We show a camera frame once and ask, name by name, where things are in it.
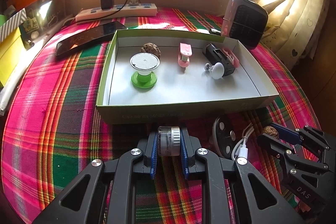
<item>green suction cup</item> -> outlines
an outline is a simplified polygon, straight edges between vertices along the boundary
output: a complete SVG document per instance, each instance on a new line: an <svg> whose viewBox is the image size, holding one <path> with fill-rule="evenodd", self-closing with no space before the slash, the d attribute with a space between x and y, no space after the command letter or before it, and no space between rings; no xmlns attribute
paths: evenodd
<svg viewBox="0 0 336 224"><path fill-rule="evenodd" d="M155 85L157 81L156 74L154 72L149 75L140 75L137 71L132 74L132 83L138 88L148 89Z"/></svg>

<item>phone screen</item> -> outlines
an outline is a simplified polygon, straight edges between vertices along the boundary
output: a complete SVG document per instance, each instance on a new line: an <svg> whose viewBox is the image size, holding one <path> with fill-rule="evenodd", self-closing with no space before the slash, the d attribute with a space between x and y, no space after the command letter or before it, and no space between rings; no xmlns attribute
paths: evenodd
<svg viewBox="0 0 336 224"><path fill-rule="evenodd" d="M89 46L91 44L89 42L108 41L112 39L116 30L124 29L127 28L123 24L114 21L77 33L57 43L56 56L80 50L85 44Z"/></svg>

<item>blue gripper pad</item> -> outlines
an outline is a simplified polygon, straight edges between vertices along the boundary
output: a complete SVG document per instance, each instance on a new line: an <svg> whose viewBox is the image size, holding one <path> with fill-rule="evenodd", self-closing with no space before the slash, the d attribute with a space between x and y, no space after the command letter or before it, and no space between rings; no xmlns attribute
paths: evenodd
<svg viewBox="0 0 336 224"><path fill-rule="evenodd" d="M151 155L151 171L150 171L151 179L154 179L157 162L158 162L158 133L156 132Z"/></svg>
<svg viewBox="0 0 336 224"><path fill-rule="evenodd" d="M272 122L270 126L274 127L278 131L279 139L286 141L292 145L296 145L296 144L301 145L302 140L300 139L300 136L296 131L291 130L287 127L284 127L281 124L278 124L275 122Z"/></svg>
<svg viewBox="0 0 336 224"><path fill-rule="evenodd" d="M183 170L184 178L187 180L189 176L188 155L187 155L187 150L185 148L183 132L181 132L181 163L182 163L182 170Z"/></svg>

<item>white power strip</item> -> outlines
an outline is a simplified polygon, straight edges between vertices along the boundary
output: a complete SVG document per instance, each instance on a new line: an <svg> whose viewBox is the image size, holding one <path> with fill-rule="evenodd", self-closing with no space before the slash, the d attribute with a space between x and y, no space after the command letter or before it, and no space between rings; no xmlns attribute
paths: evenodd
<svg viewBox="0 0 336 224"><path fill-rule="evenodd" d="M100 7L83 10L78 15L76 15L76 22L82 20L95 20L96 18L104 17L106 18L116 18L116 17L146 17L155 16L157 13L157 8L153 3L142 3L138 6L130 6L126 4L123 9L114 15L108 16L120 9L122 5L114 5L111 9L102 10Z"/></svg>

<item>white curtain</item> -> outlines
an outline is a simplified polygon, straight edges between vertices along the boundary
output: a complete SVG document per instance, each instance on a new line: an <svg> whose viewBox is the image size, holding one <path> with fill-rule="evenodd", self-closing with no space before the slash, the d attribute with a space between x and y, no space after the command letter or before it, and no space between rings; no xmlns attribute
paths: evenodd
<svg viewBox="0 0 336 224"><path fill-rule="evenodd" d="M300 58L313 58L324 24L329 0L252 0L269 13L261 42L288 69Z"/></svg>

